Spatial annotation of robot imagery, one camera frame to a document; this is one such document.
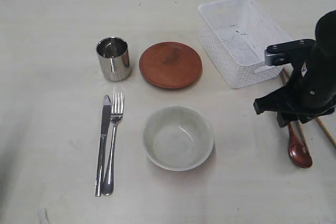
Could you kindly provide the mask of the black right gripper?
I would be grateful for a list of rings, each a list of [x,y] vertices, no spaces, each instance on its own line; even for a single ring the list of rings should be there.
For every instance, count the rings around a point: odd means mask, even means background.
[[[265,111],[283,111],[284,89],[257,98],[253,106],[257,115]],[[317,117],[335,112],[335,57],[326,56],[313,48],[299,69],[293,69],[286,84],[290,109],[278,113],[278,123],[284,127],[292,121],[307,123]]]

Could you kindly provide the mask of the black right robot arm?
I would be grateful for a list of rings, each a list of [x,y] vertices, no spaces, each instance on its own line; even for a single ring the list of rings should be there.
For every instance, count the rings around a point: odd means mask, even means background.
[[[335,11],[322,16],[314,39],[300,39],[270,45],[265,64],[291,64],[287,83],[278,90],[254,100],[256,114],[277,113],[280,127],[292,121],[307,123],[335,111]]]

